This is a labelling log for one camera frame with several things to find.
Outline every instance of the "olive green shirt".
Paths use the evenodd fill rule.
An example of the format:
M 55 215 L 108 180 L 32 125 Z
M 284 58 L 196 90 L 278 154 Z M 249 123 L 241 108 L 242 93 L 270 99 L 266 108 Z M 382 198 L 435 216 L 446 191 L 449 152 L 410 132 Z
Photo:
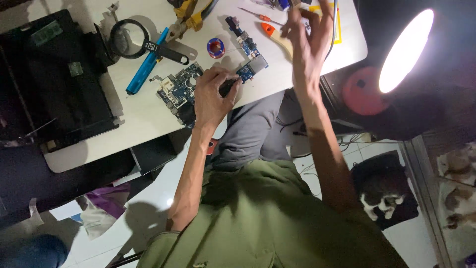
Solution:
M 197 216 L 149 242 L 138 267 L 406 267 L 362 209 L 337 213 L 289 161 L 204 174 Z

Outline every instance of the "screwdriver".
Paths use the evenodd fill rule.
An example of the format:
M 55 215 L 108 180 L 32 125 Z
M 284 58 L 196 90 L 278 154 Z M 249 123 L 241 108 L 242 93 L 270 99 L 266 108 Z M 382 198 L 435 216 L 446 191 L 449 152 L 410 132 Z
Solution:
M 261 15 L 261 14 L 256 14 L 256 13 L 251 12 L 251 11 L 249 11 L 249 10 L 246 10 L 246 9 L 244 9 L 244 8 L 239 8 L 239 9 L 244 10 L 244 11 L 246 11 L 246 12 L 248 12 L 248 13 L 251 13 L 251 14 L 253 14 L 253 15 L 259 17 L 259 19 L 262 20 L 262 21 L 270 21 L 270 22 L 274 22 L 274 23 L 276 23 L 276 24 L 279 24 L 279 25 L 281 25 L 281 26 L 284 26 L 284 24 L 281 24 L 281 23 L 279 23 L 279 22 L 276 22 L 276 21 L 270 19 L 268 16 Z

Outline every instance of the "magnifying glass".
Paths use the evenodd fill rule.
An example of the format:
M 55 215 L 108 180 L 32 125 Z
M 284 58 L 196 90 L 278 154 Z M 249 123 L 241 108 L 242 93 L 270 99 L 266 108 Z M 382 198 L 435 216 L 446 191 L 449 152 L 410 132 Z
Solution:
M 186 55 L 151 42 L 146 28 L 133 19 L 121 20 L 112 27 L 109 45 L 113 53 L 126 59 L 136 59 L 150 51 L 158 58 L 164 57 L 183 65 L 190 62 Z

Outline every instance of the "pliers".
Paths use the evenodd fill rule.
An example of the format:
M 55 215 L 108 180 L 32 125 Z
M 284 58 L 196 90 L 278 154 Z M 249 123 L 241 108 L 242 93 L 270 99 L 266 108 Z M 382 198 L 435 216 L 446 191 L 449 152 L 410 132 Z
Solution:
M 200 12 L 192 14 L 198 0 L 167 0 L 174 6 L 177 21 L 170 25 L 165 42 L 182 39 L 183 34 L 189 28 L 195 31 L 202 29 L 203 20 L 211 13 L 218 0 L 210 0 L 210 3 Z

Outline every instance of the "solder wire spool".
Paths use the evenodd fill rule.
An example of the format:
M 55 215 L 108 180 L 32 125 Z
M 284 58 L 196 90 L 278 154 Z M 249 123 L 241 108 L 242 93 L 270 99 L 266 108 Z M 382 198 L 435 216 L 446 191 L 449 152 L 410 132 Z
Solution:
M 210 54 L 210 57 L 214 59 L 219 59 L 225 54 L 225 45 L 223 41 L 218 38 L 212 38 L 207 43 L 207 51 Z

